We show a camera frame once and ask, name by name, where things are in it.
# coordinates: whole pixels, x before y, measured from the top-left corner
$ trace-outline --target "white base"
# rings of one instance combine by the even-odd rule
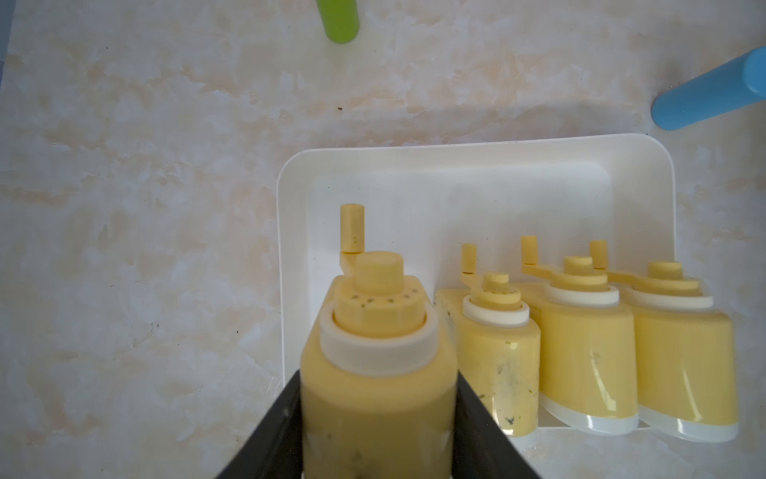
[[[638,427],[638,415],[622,419],[591,416],[564,407],[543,393],[540,393],[540,405],[559,421],[588,434],[616,436],[627,434]]]
[[[562,290],[545,284],[545,299],[552,303],[576,307],[615,307],[620,304],[620,290],[609,285],[608,291],[587,292]]]
[[[463,315],[487,326],[515,328],[529,324],[529,305],[522,301],[522,307],[515,311],[488,310],[471,303],[469,295],[463,298]]]
[[[410,334],[368,338],[351,334],[333,319],[335,301],[319,312],[319,346],[335,366],[360,376],[401,376],[426,366],[439,349],[439,318],[425,302],[426,320]]]
[[[652,294],[636,291],[632,286],[624,289],[625,296],[631,304],[663,311],[700,312],[713,308],[713,296],[702,285],[702,296],[670,296],[667,294]]]
[[[684,421],[657,412],[653,409],[638,406],[638,415],[649,426],[657,428],[665,434],[694,442],[727,442],[737,437],[739,423],[718,426],[700,424],[698,422]]]

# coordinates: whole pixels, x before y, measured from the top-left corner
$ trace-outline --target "yellow bottle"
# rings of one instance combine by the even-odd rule
[[[675,261],[649,263],[647,276],[608,270],[606,241],[591,255],[636,322],[641,420],[662,432],[699,442],[731,441],[738,433],[732,321]]]
[[[447,479],[457,358],[400,255],[364,251],[343,205],[341,264],[300,364],[306,479]]]
[[[463,245],[468,290],[436,293],[439,318],[453,331],[457,365],[503,432],[537,428],[540,328],[506,273],[476,274],[476,245]]]
[[[540,404],[558,420],[592,434],[621,435],[638,426],[633,314],[590,257],[566,257],[562,271],[537,265],[537,238],[522,237],[519,283],[542,331]]]

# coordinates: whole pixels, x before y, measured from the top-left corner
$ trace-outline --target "marble countertop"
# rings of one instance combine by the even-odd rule
[[[766,44],[761,0],[25,0],[0,87],[0,476],[213,477],[281,389],[274,189],[303,149],[640,132],[732,315],[741,432],[541,431],[544,477],[766,477],[766,103],[662,90]]]

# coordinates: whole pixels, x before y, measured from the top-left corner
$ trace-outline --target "blue plastic tube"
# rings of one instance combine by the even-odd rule
[[[761,100],[766,100],[766,47],[659,95],[652,118],[664,130],[677,130]]]

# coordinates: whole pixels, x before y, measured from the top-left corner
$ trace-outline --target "white tray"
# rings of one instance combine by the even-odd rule
[[[615,268],[644,271],[676,250],[673,162],[636,133],[504,143],[310,149],[277,180],[282,354],[286,379],[330,281],[341,274],[340,205],[365,206],[367,251],[395,251],[429,297],[461,287],[460,243],[479,269],[519,272],[519,237],[537,235],[540,260],[561,264],[610,242]],[[540,408],[540,427],[564,427]]]

